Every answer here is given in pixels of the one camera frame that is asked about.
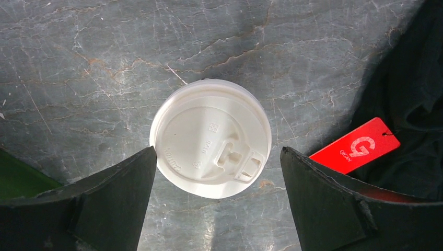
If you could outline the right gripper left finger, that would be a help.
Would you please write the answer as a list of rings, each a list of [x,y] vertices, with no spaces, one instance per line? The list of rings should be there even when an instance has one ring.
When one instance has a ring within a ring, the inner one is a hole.
[[[72,184],[1,201],[1,250],[137,250],[157,155],[147,147]]]

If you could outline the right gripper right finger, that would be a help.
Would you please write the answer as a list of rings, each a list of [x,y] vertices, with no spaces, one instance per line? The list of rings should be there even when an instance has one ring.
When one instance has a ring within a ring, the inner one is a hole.
[[[442,202],[367,184],[291,147],[280,163],[302,250],[442,250]]]

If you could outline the green box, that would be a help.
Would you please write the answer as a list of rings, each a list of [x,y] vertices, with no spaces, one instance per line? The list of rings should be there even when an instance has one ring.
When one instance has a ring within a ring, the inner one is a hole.
[[[55,179],[1,150],[1,199],[34,197],[62,187]]]

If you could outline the white cup lid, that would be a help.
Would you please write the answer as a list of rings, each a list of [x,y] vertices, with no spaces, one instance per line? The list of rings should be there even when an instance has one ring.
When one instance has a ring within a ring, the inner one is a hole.
[[[242,86],[207,78],[180,87],[153,118],[150,145],[160,172],[210,199],[241,193],[262,173],[272,145],[263,106]]]

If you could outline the red tag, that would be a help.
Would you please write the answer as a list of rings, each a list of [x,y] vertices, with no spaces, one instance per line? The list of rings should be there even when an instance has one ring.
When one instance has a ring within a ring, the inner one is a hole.
[[[376,117],[315,152],[310,158],[336,172],[348,174],[400,145],[382,119]]]

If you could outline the black cloth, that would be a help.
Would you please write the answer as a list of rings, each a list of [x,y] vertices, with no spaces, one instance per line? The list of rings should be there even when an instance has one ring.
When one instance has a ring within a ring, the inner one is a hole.
[[[350,128],[374,117],[401,145],[351,176],[394,192],[442,200],[442,1],[425,1],[379,63]]]

